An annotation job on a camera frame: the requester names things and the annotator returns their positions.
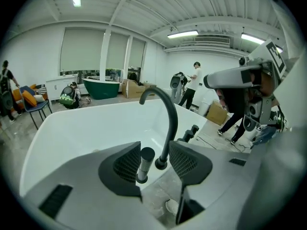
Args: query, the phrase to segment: black curved faucet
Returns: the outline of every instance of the black curved faucet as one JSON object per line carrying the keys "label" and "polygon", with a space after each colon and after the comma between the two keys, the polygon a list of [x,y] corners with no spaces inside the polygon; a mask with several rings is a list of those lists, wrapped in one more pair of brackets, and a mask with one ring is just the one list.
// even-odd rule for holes
{"label": "black curved faucet", "polygon": [[159,170],[164,170],[167,167],[167,156],[169,153],[168,143],[175,139],[175,135],[177,133],[178,115],[177,115],[175,105],[171,101],[169,96],[163,90],[157,87],[151,87],[144,91],[144,93],[141,95],[141,98],[140,98],[141,105],[144,105],[147,96],[151,93],[154,93],[161,98],[161,100],[163,101],[167,109],[167,113],[168,113],[169,126],[168,126],[168,132],[167,132],[165,144],[164,144],[161,156],[155,161],[156,168]]}

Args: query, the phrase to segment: white cabinet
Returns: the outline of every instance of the white cabinet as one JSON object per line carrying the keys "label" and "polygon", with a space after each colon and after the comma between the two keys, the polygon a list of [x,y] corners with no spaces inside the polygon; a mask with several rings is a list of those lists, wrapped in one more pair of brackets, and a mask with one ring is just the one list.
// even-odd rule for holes
{"label": "white cabinet", "polygon": [[70,86],[72,82],[77,82],[77,75],[58,76],[46,81],[46,90],[50,101],[58,100],[63,89]]}

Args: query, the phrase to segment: cardboard box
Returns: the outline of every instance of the cardboard box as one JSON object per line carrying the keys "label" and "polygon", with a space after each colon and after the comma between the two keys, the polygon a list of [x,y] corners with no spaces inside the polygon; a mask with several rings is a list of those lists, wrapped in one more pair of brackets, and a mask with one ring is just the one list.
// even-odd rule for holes
{"label": "cardboard box", "polygon": [[151,87],[157,87],[157,85],[153,84],[153,83],[143,83],[143,84],[144,84],[146,90],[148,88],[151,88]]}
{"label": "cardboard box", "polygon": [[217,125],[222,125],[227,118],[227,111],[223,109],[218,101],[213,101],[206,118]]}
{"label": "cardboard box", "polygon": [[124,79],[121,85],[122,94],[126,98],[139,98],[145,89],[145,86],[139,86],[136,81],[128,79]]}

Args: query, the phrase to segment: green backpack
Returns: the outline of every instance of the green backpack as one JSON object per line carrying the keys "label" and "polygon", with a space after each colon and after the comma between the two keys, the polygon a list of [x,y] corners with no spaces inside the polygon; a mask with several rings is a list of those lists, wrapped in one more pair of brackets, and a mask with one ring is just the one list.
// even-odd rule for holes
{"label": "green backpack", "polygon": [[63,89],[59,102],[63,105],[72,105],[76,98],[76,91],[73,87],[67,86]]}

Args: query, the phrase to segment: window blind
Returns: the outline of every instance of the window blind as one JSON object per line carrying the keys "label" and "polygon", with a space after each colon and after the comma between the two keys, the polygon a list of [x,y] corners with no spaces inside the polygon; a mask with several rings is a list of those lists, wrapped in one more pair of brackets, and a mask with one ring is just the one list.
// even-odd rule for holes
{"label": "window blind", "polygon": [[129,66],[133,67],[142,66],[144,48],[145,48],[144,41],[140,41],[138,39],[133,38],[130,59],[129,59]]}
{"label": "window blind", "polygon": [[111,33],[107,49],[106,68],[124,69],[128,37]]}
{"label": "window blind", "polygon": [[60,60],[60,71],[100,70],[104,31],[66,29]]}

